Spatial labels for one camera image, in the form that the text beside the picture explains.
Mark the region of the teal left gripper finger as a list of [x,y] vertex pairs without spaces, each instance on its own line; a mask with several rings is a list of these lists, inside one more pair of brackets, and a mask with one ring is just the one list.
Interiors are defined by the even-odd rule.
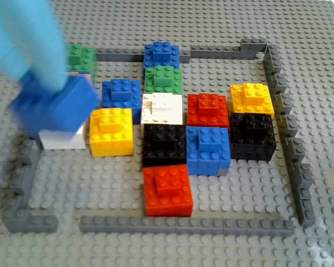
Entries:
[[14,36],[28,40],[31,11],[31,1],[0,1],[0,71],[16,81],[29,67]]

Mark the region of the teal right gripper finger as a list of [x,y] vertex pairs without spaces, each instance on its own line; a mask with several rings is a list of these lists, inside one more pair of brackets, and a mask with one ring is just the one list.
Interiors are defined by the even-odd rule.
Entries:
[[63,38],[47,1],[25,1],[28,9],[26,46],[41,83],[60,92],[65,83],[66,56]]

